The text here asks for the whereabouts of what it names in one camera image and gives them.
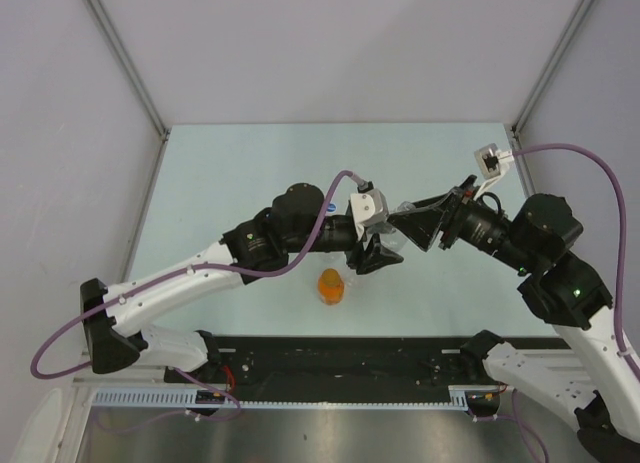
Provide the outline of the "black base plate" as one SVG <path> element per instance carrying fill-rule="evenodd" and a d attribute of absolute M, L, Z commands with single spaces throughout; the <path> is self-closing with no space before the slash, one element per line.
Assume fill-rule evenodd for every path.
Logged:
<path fill-rule="evenodd" d="M 469 337 L 221 337 L 213 356 L 188 373 L 200 382 L 220 376 L 238 388 L 268 377 L 400 377 L 491 383 L 481 365 L 459 353 Z"/>

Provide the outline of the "right aluminium frame post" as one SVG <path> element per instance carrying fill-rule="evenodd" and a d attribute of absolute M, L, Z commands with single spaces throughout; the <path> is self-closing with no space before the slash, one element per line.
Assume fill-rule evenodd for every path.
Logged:
<path fill-rule="evenodd" d="M 519 138 L 525 129 L 598 1 L 599 0 L 578 0 L 571 11 L 566 24 L 518 111 L 514 122 L 510 125 L 510 131 L 516 138 Z"/>

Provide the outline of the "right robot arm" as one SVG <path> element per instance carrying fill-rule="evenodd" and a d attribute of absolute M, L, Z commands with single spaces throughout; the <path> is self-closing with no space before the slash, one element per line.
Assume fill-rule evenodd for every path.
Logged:
<path fill-rule="evenodd" d="M 473 384 L 492 378 L 544 406 L 599 462 L 638 461 L 639 357 L 622 328 L 618 300 L 570 250 L 581 223 L 564 198 L 542 193 L 508 219 L 484 203 L 474 182 L 469 177 L 388 221 L 424 251 L 464 241 L 516 270 L 527 307 L 570 347 L 591 384 L 561 376 L 487 330 L 463 346 L 463 376 Z"/>

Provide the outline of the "left aluminium frame post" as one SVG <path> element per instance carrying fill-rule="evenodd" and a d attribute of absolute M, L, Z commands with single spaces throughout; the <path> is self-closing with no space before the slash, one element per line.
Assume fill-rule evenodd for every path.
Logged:
<path fill-rule="evenodd" d="M 144 114 L 158 136 L 164 140 L 169 129 L 158 111 L 147 85 L 128 51 L 109 11 L 102 0 L 83 0 L 88 13 L 102 35 L 126 82 L 131 87 Z"/>

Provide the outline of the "aluminium frame post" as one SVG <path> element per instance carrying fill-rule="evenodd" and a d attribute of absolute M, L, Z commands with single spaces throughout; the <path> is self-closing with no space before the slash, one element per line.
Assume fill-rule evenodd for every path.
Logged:
<path fill-rule="evenodd" d="M 510 125 L 510 131 L 516 138 L 519 138 L 525 129 L 598 1 L 599 0 L 578 0 L 571 11 L 566 24 L 518 111 L 514 122 Z"/>
<path fill-rule="evenodd" d="M 158 111 L 147 85 L 128 51 L 109 11 L 102 0 L 83 0 L 88 13 L 102 35 L 126 82 L 131 87 L 144 114 L 158 136 L 164 140 L 169 129 Z"/>

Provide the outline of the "orange bottle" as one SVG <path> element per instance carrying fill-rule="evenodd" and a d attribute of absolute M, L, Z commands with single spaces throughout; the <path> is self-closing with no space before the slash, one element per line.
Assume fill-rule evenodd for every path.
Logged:
<path fill-rule="evenodd" d="M 334 268 L 325 269 L 318 278 L 317 291 L 324 304 L 339 304 L 345 293 L 345 284 L 340 273 Z"/>

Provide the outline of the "clear plastic bottle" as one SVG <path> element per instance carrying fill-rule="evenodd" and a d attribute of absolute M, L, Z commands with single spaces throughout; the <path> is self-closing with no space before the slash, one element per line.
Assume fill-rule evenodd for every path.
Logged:
<path fill-rule="evenodd" d="M 394 229 L 389 223 L 378 223 L 367 228 L 367 237 L 372 237 L 374 234 L 380 236 L 381 243 L 385 248 L 397 254 L 401 253 L 402 248 L 407 242 L 407 238 L 398 230 Z M 344 252 L 320 253 L 318 259 L 321 270 L 327 268 L 335 269 L 343 279 L 345 285 L 349 288 L 362 287 L 364 283 L 374 275 L 374 273 L 357 275 L 355 270 L 348 267 L 347 256 Z"/>

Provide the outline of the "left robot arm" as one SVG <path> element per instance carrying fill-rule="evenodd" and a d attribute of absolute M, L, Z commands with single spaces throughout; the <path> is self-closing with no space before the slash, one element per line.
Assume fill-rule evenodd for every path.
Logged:
<path fill-rule="evenodd" d="M 177 367 L 197 381 L 214 380 L 221 359 L 213 336 L 155 326 L 160 316 L 208 293 L 282 275 L 304 249 L 343 253 L 359 275 L 402 262 L 381 242 L 389 216 L 383 193 L 366 183 L 349 197 L 343 215 L 327 212 L 329 198 L 310 184 L 290 186 L 252 219 L 240 223 L 193 257 L 137 282 L 107 286 L 94 278 L 80 286 L 80 310 L 96 374 L 136 362 Z"/>

